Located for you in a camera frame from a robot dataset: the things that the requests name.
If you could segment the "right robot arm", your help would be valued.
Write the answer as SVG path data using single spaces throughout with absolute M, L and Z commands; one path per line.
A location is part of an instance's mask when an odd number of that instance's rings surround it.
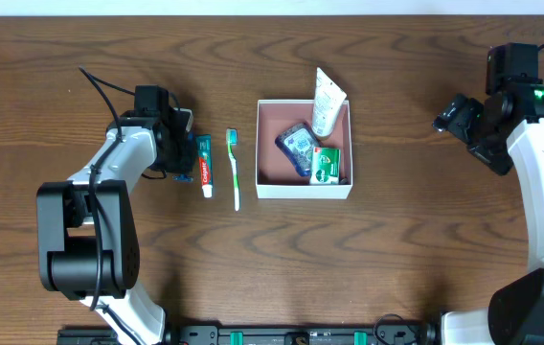
M 487 99 L 455 96 L 433 123 L 499 175 L 515 170 L 528 230 L 525 276 L 488 305 L 442 315 L 441 344 L 544 344 L 544 82 L 541 47 L 508 43 L 487 54 Z

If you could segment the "green red toothpaste tube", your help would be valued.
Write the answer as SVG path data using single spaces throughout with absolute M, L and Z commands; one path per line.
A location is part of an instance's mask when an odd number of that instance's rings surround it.
M 197 136 L 196 148 L 201 177 L 201 189 L 205 198 L 211 198 L 214 191 L 211 135 L 205 134 Z

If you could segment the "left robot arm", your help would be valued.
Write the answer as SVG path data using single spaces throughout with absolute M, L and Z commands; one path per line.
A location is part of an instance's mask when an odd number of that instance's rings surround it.
M 140 249 L 129 196 L 152 178 L 189 174 L 193 114 L 158 85 L 138 85 L 134 107 L 106 129 L 84 168 L 36 194 L 42 286 L 98 313 L 122 344 L 162 344 L 166 313 L 138 279 Z

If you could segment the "white lotion tube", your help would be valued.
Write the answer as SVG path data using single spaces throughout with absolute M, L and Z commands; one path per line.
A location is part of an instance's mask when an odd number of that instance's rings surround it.
M 345 91 L 318 67 L 311 126 L 317 137 L 327 138 L 332 134 L 346 98 Z

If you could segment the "blue disposable razor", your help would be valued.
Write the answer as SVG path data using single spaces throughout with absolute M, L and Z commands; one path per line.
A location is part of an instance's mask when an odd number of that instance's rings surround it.
M 192 182 L 193 166 L 196 158 L 195 138 L 192 131 L 190 131 L 182 144 L 180 153 L 179 172 L 172 178 L 174 181 L 179 182 Z

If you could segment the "green soap bar box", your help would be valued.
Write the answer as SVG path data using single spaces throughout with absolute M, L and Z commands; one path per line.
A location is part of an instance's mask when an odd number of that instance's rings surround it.
M 311 157 L 311 185 L 337 185 L 340 182 L 341 150 L 315 147 Z

